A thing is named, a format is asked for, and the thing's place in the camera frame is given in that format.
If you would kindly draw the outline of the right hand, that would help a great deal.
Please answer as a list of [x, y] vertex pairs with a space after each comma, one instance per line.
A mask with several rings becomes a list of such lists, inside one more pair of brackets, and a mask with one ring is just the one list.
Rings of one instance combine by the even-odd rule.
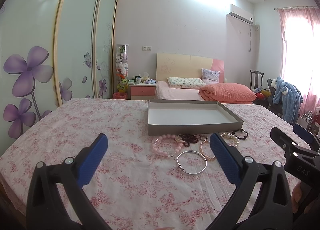
[[292, 212], [294, 214], [298, 211], [299, 201], [303, 194], [300, 185], [301, 185], [301, 182], [297, 183], [296, 186], [293, 188], [293, 191], [291, 194]]

